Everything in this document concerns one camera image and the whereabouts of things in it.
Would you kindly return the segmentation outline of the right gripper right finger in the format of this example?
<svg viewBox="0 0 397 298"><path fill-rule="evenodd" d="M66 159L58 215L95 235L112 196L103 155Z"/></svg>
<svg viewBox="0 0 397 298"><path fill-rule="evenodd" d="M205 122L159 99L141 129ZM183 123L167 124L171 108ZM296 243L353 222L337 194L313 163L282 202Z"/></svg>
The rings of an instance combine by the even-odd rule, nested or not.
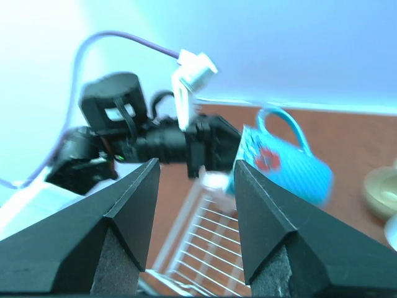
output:
<svg viewBox="0 0 397 298"><path fill-rule="evenodd" d="M274 184L234 171L244 279L254 297L394 297L396 253Z"/></svg>

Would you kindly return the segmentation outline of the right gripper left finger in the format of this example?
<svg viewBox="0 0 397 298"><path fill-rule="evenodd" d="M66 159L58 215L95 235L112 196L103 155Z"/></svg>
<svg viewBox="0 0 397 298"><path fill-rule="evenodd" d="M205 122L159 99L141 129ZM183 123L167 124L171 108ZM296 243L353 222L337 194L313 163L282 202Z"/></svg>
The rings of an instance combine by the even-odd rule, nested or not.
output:
<svg viewBox="0 0 397 298"><path fill-rule="evenodd" d="M134 294L146 268L157 159L1 241L3 294Z"/></svg>

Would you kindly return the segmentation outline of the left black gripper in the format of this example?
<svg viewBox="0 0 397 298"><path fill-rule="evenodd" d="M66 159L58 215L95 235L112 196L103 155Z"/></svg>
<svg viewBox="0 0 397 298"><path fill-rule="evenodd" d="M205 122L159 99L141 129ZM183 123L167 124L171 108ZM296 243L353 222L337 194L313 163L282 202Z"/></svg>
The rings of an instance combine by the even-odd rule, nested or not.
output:
<svg viewBox="0 0 397 298"><path fill-rule="evenodd" d="M196 116L184 132L187 146L187 175L209 171L230 171L241 140L241 133L220 115Z"/></svg>

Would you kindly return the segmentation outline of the blue floral mug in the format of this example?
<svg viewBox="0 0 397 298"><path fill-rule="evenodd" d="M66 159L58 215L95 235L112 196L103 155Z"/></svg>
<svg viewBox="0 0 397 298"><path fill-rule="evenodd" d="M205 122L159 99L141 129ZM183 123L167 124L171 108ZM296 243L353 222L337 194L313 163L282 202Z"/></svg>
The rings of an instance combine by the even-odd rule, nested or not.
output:
<svg viewBox="0 0 397 298"><path fill-rule="evenodd" d="M268 131L265 120L272 114L290 126L297 146ZM276 185L309 203L326 205L331 197L333 172L312 153L295 119L283 109L270 106L257 113L256 124L244 126L234 160L244 160Z"/></svg>

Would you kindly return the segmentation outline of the salmon pink floral mug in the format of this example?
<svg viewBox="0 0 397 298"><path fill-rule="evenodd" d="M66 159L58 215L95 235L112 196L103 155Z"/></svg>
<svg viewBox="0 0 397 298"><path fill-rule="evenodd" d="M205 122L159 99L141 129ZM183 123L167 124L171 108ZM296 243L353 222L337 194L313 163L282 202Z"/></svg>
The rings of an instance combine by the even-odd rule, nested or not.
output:
<svg viewBox="0 0 397 298"><path fill-rule="evenodd" d="M397 251L397 215L390 217L384 229L385 238L388 244Z"/></svg>

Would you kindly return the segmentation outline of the pale pink faceted mug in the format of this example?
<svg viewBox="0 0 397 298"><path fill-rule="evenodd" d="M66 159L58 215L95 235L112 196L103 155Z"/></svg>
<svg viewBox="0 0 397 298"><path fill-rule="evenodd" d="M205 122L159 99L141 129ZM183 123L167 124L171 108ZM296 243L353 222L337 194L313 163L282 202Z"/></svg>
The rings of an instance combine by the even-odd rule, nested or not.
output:
<svg viewBox="0 0 397 298"><path fill-rule="evenodd" d="M201 187L213 199L219 210L225 214L236 212L235 196L227 192L229 178L227 173L207 171L204 166L198 172Z"/></svg>

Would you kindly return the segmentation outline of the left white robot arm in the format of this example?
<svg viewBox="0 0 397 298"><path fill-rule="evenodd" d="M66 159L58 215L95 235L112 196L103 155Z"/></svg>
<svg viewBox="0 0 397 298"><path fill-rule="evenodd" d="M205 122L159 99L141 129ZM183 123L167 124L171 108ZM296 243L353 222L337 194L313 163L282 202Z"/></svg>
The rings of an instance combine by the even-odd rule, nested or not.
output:
<svg viewBox="0 0 397 298"><path fill-rule="evenodd" d="M123 72L88 84L80 108L88 125L71 129L50 160L43 183L18 192L1 208L1 227L47 185L86 195L99 182L117 179L115 163L184 163L187 175L200 168L228 172L241 139L239 131L219 115L196 115L186 130L176 119L158 118L157 105L172 91L160 91L146 104L137 75Z"/></svg>

